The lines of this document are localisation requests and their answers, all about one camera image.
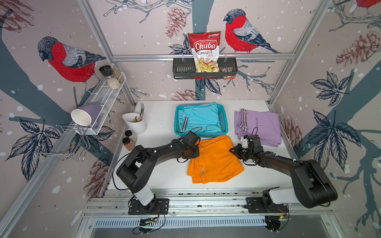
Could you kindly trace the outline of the orange pants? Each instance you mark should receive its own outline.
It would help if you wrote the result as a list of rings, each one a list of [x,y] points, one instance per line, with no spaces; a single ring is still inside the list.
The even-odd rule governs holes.
[[[191,159],[188,175],[192,183],[226,182],[244,171],[240,160],[229,150],[233,143],[227,135],[201,140],[199,157]]]

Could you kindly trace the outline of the teal pants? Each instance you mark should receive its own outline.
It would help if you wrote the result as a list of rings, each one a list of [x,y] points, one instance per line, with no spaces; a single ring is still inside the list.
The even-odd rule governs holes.
[[[179,132],[191,130],[201,133],[222,132],[218,106],[215,102],[203,105],[184,106],[178,110]]]

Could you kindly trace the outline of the purple pants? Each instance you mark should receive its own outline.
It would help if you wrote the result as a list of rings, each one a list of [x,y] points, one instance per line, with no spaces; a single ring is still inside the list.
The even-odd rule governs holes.
[[[235,134],[239,140],[246,135],[257,135],[262,145],[278,147],[281,144],[281,126],[277,113],[241,109],[234,112],[234,119]]]

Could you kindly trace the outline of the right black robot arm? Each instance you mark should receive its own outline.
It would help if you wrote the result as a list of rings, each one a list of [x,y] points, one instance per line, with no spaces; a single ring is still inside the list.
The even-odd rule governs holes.
[[[241,144],[231,148],[229,152],[243,162],[252,160],[254,166],[273,169],[291,178],[292,187],[276,187],[263,192],[263,207],[295,203],[305,208],[313,208],[330,205],[338,199],[336,189],[315,160],[292,160],[263,151],[259,147],[243,148]]]

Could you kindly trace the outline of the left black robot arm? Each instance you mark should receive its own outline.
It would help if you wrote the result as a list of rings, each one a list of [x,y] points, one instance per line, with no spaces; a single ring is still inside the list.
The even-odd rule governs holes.
[[[152,207],[155,195],[147,185],[156,165],[170,159],[195,159],[201,138],[195,134],[172,140],[169,144],[145,148],[136,146],[118,166],[116,175],[143,207]]]

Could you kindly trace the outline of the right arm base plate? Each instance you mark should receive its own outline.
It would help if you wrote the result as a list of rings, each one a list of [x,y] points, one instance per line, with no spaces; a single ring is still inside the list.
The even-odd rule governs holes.
[[[249,213],[282,213],[287,214],[289,208],[286,204],[275,204],[266,196],[259,197],[247,197],[246,205],[243,208],[247,209]]]

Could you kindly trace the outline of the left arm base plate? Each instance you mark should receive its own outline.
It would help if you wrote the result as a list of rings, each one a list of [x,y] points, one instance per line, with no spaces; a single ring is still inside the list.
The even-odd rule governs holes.
[[[133,197],[129,201],[129,215],[158,215],[161,212],[164,215],[168,214],[169,199],[154,198],[148,205],[142,205],[141,202]]]

